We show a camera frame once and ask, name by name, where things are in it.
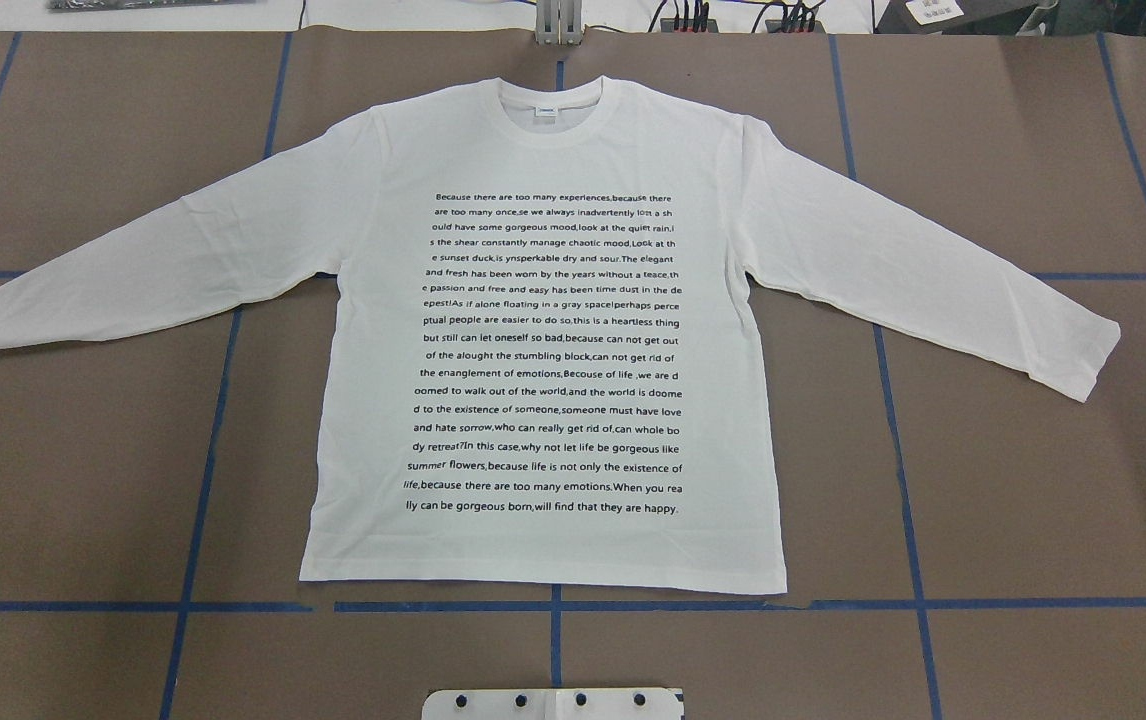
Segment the white long-sleeve printed shirt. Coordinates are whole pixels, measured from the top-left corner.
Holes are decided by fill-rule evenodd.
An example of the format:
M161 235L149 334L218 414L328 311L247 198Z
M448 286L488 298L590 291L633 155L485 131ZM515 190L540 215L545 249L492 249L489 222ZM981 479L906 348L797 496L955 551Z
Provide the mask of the white long-sleeve printed shirt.
M1084 401L1120 324L764 120L601 77L375 105L0 287L0 350L333 275L300 578L787 589L752 284Z

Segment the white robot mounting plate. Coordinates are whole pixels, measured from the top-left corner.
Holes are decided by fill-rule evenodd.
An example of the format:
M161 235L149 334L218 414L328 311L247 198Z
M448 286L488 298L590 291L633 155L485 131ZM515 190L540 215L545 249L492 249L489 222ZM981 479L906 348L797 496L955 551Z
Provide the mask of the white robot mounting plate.
M683 694L664 687L463 689L431 692L422 719L683 719Z

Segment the aluminium frame post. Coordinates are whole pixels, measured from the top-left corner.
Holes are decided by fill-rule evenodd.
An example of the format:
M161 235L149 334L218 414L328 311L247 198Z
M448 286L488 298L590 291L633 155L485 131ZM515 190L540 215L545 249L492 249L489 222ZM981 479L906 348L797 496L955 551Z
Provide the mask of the aluminium frame post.
M537 45L578 45L583 40L581 0L536 0Z

